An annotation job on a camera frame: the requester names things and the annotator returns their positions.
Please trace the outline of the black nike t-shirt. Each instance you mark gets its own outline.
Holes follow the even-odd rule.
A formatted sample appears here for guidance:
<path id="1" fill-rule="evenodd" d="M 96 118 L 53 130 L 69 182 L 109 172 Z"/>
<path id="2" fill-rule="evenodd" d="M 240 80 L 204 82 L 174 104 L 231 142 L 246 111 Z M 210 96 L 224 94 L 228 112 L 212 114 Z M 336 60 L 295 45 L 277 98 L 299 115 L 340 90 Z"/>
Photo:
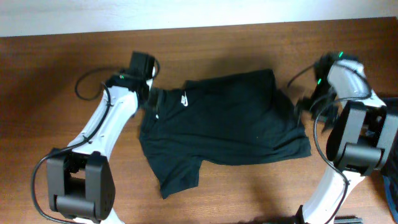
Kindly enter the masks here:
<path id="1" fill-rule="evenodd" d="M 139 140 L 163 198 L 197 187 L 203 161 L 243 166 L 311 154 L 304 125 L 270 69 L 189 80 L 156 97 Z"/>

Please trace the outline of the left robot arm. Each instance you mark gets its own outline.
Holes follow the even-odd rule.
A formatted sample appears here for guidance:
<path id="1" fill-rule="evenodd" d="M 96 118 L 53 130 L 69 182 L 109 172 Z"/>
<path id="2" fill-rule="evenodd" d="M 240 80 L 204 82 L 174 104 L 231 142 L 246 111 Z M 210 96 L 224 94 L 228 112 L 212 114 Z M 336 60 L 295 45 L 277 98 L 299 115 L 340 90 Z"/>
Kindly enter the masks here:
<path id="1" fill-rule="evenodd" d="M 114 210 L 116 188 L 109 166 L 125 124 L 150 98 L 160 72 L 152 55 L 133 52 L 128 68 L 106 80 L 100 103 L 78 136 L 44 159 L 51 211 L 61 223 L 121 223 Z"/>

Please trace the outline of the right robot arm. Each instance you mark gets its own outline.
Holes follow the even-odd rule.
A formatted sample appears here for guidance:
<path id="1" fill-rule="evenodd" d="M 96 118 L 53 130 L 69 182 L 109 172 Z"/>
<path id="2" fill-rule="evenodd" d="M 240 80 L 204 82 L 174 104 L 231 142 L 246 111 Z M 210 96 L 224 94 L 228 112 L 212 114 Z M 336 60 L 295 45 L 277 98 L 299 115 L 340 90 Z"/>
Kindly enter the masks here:
<path id="1" fill-rule="evenodd" d="M 311 97 L 298 100 L 295 113 L 311 114 L 315 147 L 326 169 L 292 223 L 362 223 L 336 214 L 360 182 L 386 165 L 397 143 L 397 113 L 376 95 L 357 57 L 330 52 L 311 68 L 317 85 Z"/>

